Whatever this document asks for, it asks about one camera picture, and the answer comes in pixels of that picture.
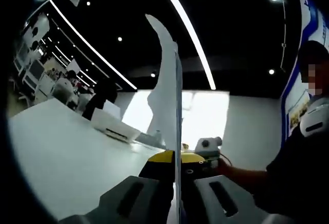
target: desk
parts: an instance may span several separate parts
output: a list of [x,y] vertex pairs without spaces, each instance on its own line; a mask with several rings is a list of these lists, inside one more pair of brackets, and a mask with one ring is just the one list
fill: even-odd
[[56,219],[94,209],[103,193],[163,151],[114,140],[57,99],[14,116],[9,128],[27,182]]

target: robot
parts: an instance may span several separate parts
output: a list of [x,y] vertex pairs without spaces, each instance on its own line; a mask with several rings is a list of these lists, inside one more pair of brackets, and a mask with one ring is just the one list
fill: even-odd
[[[302,117],[303,136],[329,133],[329,98],[313,101]],[[203,138],[194,153],[181,154],[181,223],[270,223],[252,195],[225,176],[217,176],[221,138]],[[101,196],[99,206],[60,223],[167,223],[175,181],[174,151],[152,156],[139,174]],[[287,220],[276,223],[290,223]]]

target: gray plastic part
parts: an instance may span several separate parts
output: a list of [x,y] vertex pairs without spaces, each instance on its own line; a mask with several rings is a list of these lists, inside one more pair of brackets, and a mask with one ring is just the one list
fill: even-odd
[[[100,197],[99,206],[85,215],[69,216],[61,224],[148,223],[151,199],[158,187],[158,180],[129,176]],[[132,199],[129,213],[119,213],[120,205],[129,190],[141,185],[136,198]]]
[[[210,183],[219,182],[237,207],[237,213],[227,217]],[[206,207],[209,224],[252,223],[261,224],[268,213],[259,209],[252,195],[225,176],[198,179],[194,181]]]

